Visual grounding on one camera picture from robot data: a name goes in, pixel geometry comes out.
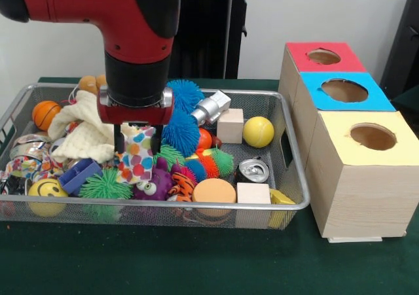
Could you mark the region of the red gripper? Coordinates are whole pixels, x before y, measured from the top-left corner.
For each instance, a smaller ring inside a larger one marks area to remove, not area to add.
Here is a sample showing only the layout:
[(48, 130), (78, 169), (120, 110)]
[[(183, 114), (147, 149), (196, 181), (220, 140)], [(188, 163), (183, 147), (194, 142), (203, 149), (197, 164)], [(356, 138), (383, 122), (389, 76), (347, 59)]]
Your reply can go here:
[(151, 137), (151, 151), (153, 155), (160, 152), (162, 143), (162, 125), (166, 125), (173, 113), (174, 96), (171, 88), (166, 87), (162, 97), (156, 105), (148, 107), (126, 107), (113, 101), (107, 93), (107, 86), (100, 86), (98, 92), (98, 114), (105, 124), (114, 124), (115, 152), (124, 152), (124, 135), (121, 124), (136, 123), (155, 126), (155, 133)]

